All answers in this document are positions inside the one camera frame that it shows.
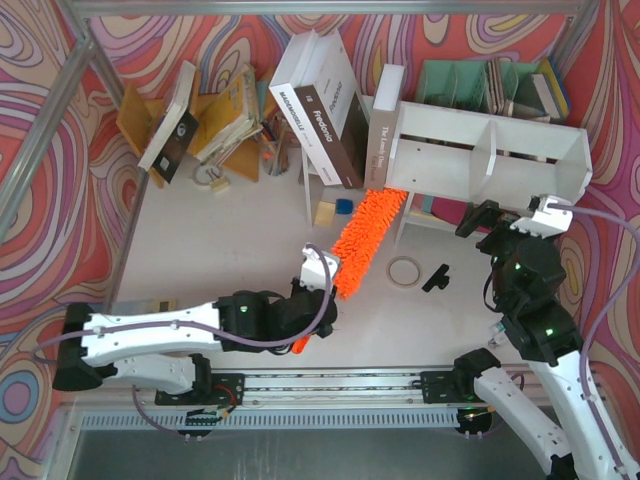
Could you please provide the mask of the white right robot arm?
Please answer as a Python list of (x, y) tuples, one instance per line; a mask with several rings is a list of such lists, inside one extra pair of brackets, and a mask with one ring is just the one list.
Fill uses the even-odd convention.
[(612, 214), (578, 207), (552, 195), (532, 198), (525, 214), (502, 209), (492, 200), (470, 203), (455, 233), (466, 238), (478, 228), (488, 234), (477, 249), (490, 256), (485, 293), (489, 309), (500, 314), (504, 333), (546, 392), (556, 417), (536, 406), (486, 348), (454, 362), (461, 394), (493, 407), (528, 447), (549, 479), (636, 479), (639, 463), (609, 416), (589, 365), (589, 348), (608, 311), (639, 272), (630, 272), (582, 335), (556, 293), (566, 278), (554, 240), (575, 214), (615, 223), (637, 238), (629, 222)]

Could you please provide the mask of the orange microfiber duster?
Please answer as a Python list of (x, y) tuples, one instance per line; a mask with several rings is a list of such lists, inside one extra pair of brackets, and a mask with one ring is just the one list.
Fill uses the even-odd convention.
[(358, 291), (406, 198), (405, 191), (393, 188), (366, 192), (329, 252), (341, 260), (341, 266), (333, 282), (327, 281), (324, 299), (315, 319), (302, 333), (294, 336), (294, 353), (301, 353), (308, 339), (313, 336), (311, 332), (322, 319), (332, 290), (335, 290), (335, 301), (347, 300)]

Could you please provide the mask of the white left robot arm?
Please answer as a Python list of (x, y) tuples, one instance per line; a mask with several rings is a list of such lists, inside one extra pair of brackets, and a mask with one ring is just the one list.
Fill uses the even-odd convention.
[(334, 290), (295, 281), (289, 297), (237, 291), (183, 310), (103, 314), (86, 303), (66, 309), (53, 387), (62, 392), (128, 382), (170, 396), (202, 399), (213, 389), (208, 353), (284, 355), (297, 341), (332, 334)]

